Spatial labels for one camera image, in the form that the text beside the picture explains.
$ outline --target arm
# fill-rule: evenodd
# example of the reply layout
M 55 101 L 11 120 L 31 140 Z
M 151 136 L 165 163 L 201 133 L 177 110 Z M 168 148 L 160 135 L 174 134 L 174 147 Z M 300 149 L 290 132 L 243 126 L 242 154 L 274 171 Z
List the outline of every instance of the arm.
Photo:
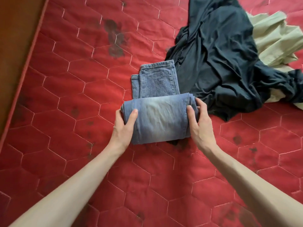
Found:
M 198 123 L 193 109 L 187 107 L 191 137 L 234 187 L 260 224 L 263 227 L 302 226 L 303 205 L 222 151 L 216 144 L 207 105 L 200 99 L 197 103 L 200 106 Z
M 108 170 L 126 150 L 137 116 L 138 111 L 135 109 L 124 125 L 120 110 L 116 111 L 114 131 L 107 147 L 70 179 L 21 215 L 10 227 L 71 226 Z

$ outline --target forearm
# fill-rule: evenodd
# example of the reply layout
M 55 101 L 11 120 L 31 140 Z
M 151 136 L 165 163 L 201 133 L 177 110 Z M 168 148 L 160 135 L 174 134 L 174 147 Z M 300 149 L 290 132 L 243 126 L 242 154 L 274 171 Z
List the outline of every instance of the forearm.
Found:
M 90 163 L 35 204 L 10 227 L 71 226 L 119 156 L 115 147 L 107 146 Z
M 204 152 L 263 227 L 301 227 L 303 205 L 214 146 Z

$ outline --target finger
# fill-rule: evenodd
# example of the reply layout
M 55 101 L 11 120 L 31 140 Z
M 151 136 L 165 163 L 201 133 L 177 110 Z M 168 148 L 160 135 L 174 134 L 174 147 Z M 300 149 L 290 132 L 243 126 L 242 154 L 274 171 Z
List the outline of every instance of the finger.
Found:
M 117 126 L 124 125 L 124 120 L 122 118 L 121 110 L 120 109 L 116 110 L 115 125 L 117 125 Z
M 208 116 L 208 112 L 207 112 L 207 105 L 206 103 L 204 103 L 201 99 L 196 98 L 196 102 L 199 108 L 199 112 L 200 112 L 200 118 L 203 118 L 205 116 Z
M 189 126 L 190 128 L 195 128 L 198 126 L 198 123 L 196 121 L 196 115 L 195 115 L 195 111 L 192 108 L 192 106 L 188 105 L 187 106 L 187 116 L 188 116 L 188 120 L 189 120 Z
M 138 117 L 138 110 L 137 109 L 134 109 L 129 118 L 128 118 L 128 121 L 127 121 L 127 124 L 125 126 L 129 127 L 129 128 L 133 128 L 134 127 L 134 123 L 136 122 L 136 119 Z

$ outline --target left hand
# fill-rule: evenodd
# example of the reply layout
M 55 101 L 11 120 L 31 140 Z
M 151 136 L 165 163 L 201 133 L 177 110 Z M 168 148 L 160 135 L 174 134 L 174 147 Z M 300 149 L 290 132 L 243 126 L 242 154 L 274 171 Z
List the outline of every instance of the left hand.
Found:
M 129 143 L 131 142 L 131 137 L 134 131 L 134 123 L 138 117 L 138 110 L 134 109 L 124 125 L 123 118 L 121 116 L 121 110 L 116 110 L 116 120 L 114 125 L 114 131 L 112 133 L 111 140 L 109 141 L 109 146 L 117 149 L 120 154 L 127 149 Z

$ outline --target black cloth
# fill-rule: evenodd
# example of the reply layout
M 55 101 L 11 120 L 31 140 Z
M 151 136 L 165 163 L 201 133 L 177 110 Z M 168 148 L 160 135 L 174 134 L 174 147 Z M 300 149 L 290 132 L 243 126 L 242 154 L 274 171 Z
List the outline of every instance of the black cloth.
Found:
M 225 121 L 262 107 L 270 88 L 303 102 L 302 72 L 283 73 L 259 60 L 253 26 L 237 0 L 190 0 L 188 14 L 166 55 L 175 62 L 180 93 L 202 99 Z

